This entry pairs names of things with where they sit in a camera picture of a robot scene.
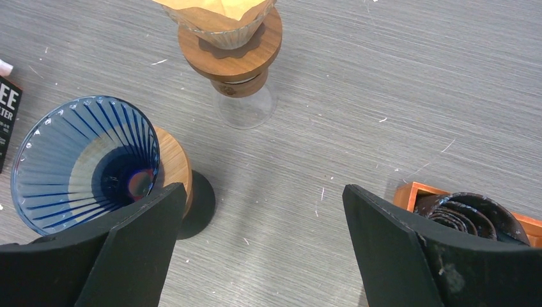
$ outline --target brown paper filter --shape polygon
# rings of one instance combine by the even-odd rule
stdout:
[[[174,11],[177,22],[207,32],[247,26],[276,0],[154,0]]]

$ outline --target black round base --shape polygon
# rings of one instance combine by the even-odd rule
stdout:
[[[192,206],[182,221],[177,240],[191,238],[202,232],[215,215],[215,191],[202,174],[192,170]]]

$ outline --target black stand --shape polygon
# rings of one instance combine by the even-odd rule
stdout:
[[[541,306],[542,249],[459,232],[357,185],[343,203],[370,307]]]
[[[177,240],[189,239],[202,232],[213,219],[216,209],[215,192],[209,180],[192,170],[192,206],[183,219]]]
[[[171,184],[102,217],[0,246],[0,306],[158,306],[186,192]]]

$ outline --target wooden tray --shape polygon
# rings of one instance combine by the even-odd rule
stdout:
[[[450,194],[447,191],[431,187],[429,185],[420,184],[419,182],[411,182],[401,186],[395,192],[393,204],[407,211],[413,212],[416,204],[416,199],[421,196],[435,194]],[[542,221],[512,212],[512,215],[522,224],[523,229],[527,233],[530,244],[534,248],[542,248]]]

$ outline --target table surface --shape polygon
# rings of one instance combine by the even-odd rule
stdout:
[[[542,218],[542,5],[291,0],[271,120],[230,129],[152,2],[0,1],[0,58],[22,107],[0,175],[0,244],[37,237],[10,198],[13,156],[48,110],[108,94],[171,132],[218,199],[177,243],[160,306],[367,306],[341,194],[403,181],[483,193]]]

